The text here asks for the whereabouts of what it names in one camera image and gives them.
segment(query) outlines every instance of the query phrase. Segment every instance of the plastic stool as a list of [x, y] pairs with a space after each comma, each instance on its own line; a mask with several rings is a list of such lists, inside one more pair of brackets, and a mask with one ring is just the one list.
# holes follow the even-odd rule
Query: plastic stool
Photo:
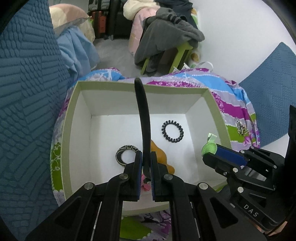
[[[180, 64], [180, 61], [181, 61], [181, 59], [182, 59], [182, 57], [183, 57], [185, 51], [188, 50], [188, 53], [187, 53], [187, 55], [186, 55], [186, 57], [185, 57], [185, 59], [184, 59], [184, 62], [186, 62], [186, 60], [188, 59], [188, 57], [189, 57], [190, 54], [191, 54], [191, 50], [192, 50], [192, 49], [193, 49], [193, 47], [190, 46], [190, 44], [189, 44], [188, 42], [185, 42], [185, 43], [183, 43], [183, 44], [181, 44], [180, 46], [177, 47], [178, 52], [177, 52], [177, 54], [176, 54], [176, 56], [175, 56], [175, 59], [174, 59], [174, 61], [173, 61], [173, 64], [172, 64], [172, 66], [171, 66], [171, 68], [170, 68], [169, 73], [172, 73], [172, 72], [173, 72], [174, 67], [178, 68], [178, 66], [179, 66], [179, 64]], [[144, 74], [145, 69], [146, 69], [146, 67], [147, 67], [147, 65], [148, 65], [148, 62], [149, 62], [149, 58], [146, 58], [145, 63], [144, 63], [144, 65], [143, 65], [143, 67], [142, 67], [142, 70], [141, 70], [141, 75]]]

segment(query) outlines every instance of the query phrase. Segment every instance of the open cardboard box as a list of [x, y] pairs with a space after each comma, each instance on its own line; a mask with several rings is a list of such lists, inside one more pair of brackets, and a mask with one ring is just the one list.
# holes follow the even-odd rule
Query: open cardboard box
[[[150, 112], [151, 139], [167, 155], [175, 175], [185, 182], [206, 182], [211, 187], [225, 184], [225, 178], [203, 163], [201, 149], [208, 133], [216, 143], [231, 148], [226, 126], [206, 88], [172, 88], [145, 85]], [[178, 143], [162, 135], [162, 124], [177, 121], [184, 130]], [[178, 130], [169, 125], [173, 138]], [[71, 96], [64, 123], [61, 146], [61, 173], [65, 198], [86, 182], [101, 184], [123, 172], [115, 153], [124, 145], [142, 150], [142, 134], [134, 85], [115, 82], [78, 81]], [[127, 163], [135, 154], [123, 153]], [[135, 215], [168, 208], [155, 203], [151, 192], [142, 192], [138, 202], [124, 202], [123, 215]]]

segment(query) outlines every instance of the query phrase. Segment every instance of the white wall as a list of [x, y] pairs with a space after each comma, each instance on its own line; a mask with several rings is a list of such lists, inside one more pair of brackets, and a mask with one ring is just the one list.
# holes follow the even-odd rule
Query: white wall
[[262, 0], [191, 0], [197, 10], [201, 61], [214, 72], [241, 82], [280, 42], [296, 53], [296, 45], [283, 23]]

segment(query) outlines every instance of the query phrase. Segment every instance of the white strap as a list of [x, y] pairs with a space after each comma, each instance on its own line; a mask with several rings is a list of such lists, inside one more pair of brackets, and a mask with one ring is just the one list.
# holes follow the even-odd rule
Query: white strap
[[205, 63], [208, 63], [212, 67], [212, 70], [210, 70], [210, 72], [212, 72], [214, 70], [214, 66], [211, 62], [208, 62], [208, 61], [200, 62], [197, 66], [195, 66], [195, 68], [201, 68], [201, 66]]

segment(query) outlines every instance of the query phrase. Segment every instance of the black elongated object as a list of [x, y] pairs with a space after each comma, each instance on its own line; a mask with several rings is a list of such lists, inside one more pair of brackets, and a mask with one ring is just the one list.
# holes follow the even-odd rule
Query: black elongated object
[[142, 81], [139, 78], [135, 79], [135, 92], [137, 104], [139, 109], [142, 141], [143, 141], [143, 173], [145, 177], [150, 177], [150, 162], [151, 162], [151, 128], [150, 128], [150, 115], [146, 93]]

